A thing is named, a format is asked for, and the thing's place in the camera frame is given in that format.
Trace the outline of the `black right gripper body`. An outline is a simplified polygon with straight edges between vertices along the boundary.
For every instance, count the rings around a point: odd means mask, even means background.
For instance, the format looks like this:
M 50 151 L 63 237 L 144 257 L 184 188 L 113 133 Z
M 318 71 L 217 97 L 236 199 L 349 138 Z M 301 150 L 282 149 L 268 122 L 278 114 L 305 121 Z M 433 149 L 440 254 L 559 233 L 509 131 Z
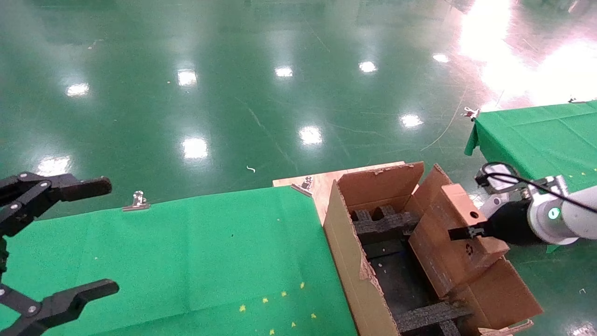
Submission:
M 485 234 L 516 246 L 545 245 L 529 224 L 530 204 L 529 200 L 504 203 L 487 219 L 484 224 Z

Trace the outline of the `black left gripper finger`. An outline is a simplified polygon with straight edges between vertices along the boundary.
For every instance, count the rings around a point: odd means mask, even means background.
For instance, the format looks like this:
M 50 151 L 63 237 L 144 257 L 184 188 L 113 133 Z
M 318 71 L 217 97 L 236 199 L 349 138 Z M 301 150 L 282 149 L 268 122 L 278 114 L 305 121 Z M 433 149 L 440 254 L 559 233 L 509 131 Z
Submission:
M 85 306 L 94 300 L 114 295 L 120 290 L 112 280 L 99 280 L 56 292 L 42 301 L 2 284 L 0 303 L 19 313 L 2 336 L 41 336 L 47 330 L 79 319 Z
M 74 202 L 112 192 L 109 178 L 79 180 L 71 174 L 21 173 L 0 181 L 0 233 L 19 234 L 58 202 Z

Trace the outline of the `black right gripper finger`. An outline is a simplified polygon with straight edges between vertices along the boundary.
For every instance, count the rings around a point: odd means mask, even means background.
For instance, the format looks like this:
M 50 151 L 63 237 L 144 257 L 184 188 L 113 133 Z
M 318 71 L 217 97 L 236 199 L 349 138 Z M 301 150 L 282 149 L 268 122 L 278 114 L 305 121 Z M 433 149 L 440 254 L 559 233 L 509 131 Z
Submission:
M 484 224 L 449 229 L 449 238 L 451 241 L 473 239 L 476 237 L 484 238 L 486 236 L 487 232 Z

